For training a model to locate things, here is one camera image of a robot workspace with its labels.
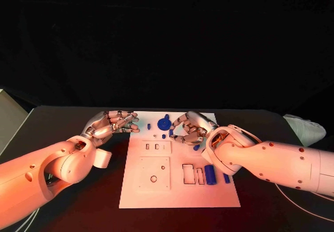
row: white cable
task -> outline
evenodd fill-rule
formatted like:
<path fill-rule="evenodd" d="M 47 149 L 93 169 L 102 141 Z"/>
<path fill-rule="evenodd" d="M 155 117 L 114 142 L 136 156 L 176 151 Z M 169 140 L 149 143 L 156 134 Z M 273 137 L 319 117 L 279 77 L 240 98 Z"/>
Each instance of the white cable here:
<path fill-rule="evenodd" d="M 19 227 L 18 227 L 17 230 L 15 230 L 15 232 L 18 232 L 18 230 L 21 229 L 21 227 L 24 226 L 24 224 L 27 223 L 27 221 L 30 220 L 30 218 L 31 218 L 31 216 L 32 216 L 32 214 L 34 214 L 35 211 L 37 211 L 37 210 L 34 210 L 34 211 L 31 212 L 31 214 L 30 214 L 27 220 L 25 220 L 24 223 L 19 225 Z"/>
<path fill-rule="evenodd" d="M 316 196 L 319 196 L 319 197 L 322 197 L 323 199 L 326 199 L 326 200 L 329 200 L 329 201 L 332 201 L 334 202 L 334 199 L 332 198 L 329 198 L 329 197 L 325 197 L 325 196 L 322 196 L 320 194 L 317 194 L 317 193 L 315 193 L 315 192 L 310 192 L 313 195 L 316 195 Z"/>
<path fill-rule="evenodd" d="M 309 214 L 313 215 L 315 217 L 317 217 L 317 218 L 320 218 L 320 219 L 325 219 L 326 221 L 334 222 L 334 220 L 330 220 L 330 219 L 328 219 L 328 218 L 325 218 L 325 217 L 322 217 L 322 216 L 319 216 L 319 215 L 310 213 L 309 211 L 306 211 L 306 210 L 287 198 L 287 196 L 284 195 L 284 193 L 283 193 L 283 191 L 280 190 L 280 188 L 279 188 L 277 185 L 276 185 L 276 188 L 277 188 L 279 192 L 283 194 L 284 198 L 292 202 L 292 204 L 293 204 L 300 210 L 303 210 L 306 213 L 309 213 Z"/>
<path fill-rule="evenodd" d="M 22 232 L 25 232 L 27 231 L 27 229 L 28 229 L 28 227 L 30 227 L 30 225 L 31 225 L 31 223 L 32 223 L 32 219 L 31 219 L 31 221 L 30 221 L 30 223 L 28 223 L 28 225 L 27 225 L 27 227 L 25 227 L 25 229 L 24 229 L 24 231 Z"/>

